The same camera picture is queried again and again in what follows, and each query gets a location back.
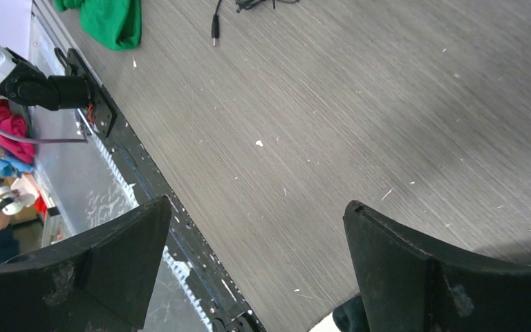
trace laminate floor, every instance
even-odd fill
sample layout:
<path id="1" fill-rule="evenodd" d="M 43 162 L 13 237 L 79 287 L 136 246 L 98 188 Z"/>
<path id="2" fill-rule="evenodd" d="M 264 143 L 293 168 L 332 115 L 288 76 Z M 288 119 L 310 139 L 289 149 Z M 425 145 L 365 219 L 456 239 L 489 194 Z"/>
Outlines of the laminate floor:
<path id="1" fill-rule="evenodd" d="M 226 1 L 213 48 L 215 5 L 143 1 L 123 53 L 61 18 L 269 331 L 356 291 L 351 199 L 531 261 L 531 1 Z"/>

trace black metal bracket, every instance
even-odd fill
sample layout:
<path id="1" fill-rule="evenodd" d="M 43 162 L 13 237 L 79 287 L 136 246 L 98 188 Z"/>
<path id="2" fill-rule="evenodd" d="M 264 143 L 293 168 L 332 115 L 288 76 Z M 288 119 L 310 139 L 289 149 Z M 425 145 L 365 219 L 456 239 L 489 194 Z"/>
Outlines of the black metal bracket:
<path id="1" fill-rule="evenodd" d="M 212 320 L 212 332 L 259 332 L 259 323 L 247 311 L 233 320 L 215 317 Z"/>
<path id="2" fill-rule="evenodd" d="M 90 82 L 92 86 L 91 102 L 93 107 L 90 110 L 93 121 L 92 125 L 96 126 L 101 139 L 109 137 L 111 129 L 117 120 L 119 109 L 111 94 L 104 86 L 99 85 L 86 63 L 80 57 L 80 54 L 74 48 L 68 49 L 67 56 L 64 56 L 62 50 L 59 48 L 55 49 L 55 54 L 58 61 L 66 69 L 66 75 L 81 75 Z"/>

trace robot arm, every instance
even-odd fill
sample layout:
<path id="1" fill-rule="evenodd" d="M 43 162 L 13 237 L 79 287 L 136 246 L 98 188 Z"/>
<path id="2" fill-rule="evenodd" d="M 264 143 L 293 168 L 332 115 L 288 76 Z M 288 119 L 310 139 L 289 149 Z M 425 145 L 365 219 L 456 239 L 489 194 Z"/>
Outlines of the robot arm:
<path id="1" fill-rule="evenodd" d="M 91 87 L 82 76 L 46 77 L 30 62 L 0 46 L 0 95 L 23 106 L 56 111 L 87 107 Z"/>

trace green cloth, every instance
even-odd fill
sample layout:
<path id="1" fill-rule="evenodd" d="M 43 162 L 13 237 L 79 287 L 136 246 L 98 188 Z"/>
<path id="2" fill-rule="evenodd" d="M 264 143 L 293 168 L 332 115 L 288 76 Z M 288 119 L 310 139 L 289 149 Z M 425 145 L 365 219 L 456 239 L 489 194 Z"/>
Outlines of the green cloth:
<path id="1" fill-rule="evenodd" d="M 78 9 L 80 25 L 111 50 L 131 50 L 141 40 L 141 0 L 54 0 L 63 12 Z"/>

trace purple cable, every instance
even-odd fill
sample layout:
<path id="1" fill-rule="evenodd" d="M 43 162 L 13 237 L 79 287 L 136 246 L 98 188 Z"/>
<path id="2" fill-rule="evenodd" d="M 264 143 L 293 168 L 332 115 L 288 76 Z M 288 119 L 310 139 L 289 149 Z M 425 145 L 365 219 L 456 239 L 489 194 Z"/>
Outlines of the purple cable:
<path id="1" fill-rule="evenodd" d="M 30 143 L 30 144 L 51 144 L 51 143 L 86 143 L 86 138 L 27 138 L 12 135 L 0 129 L 0 135 L 9 138 L 16 142 Z"/>

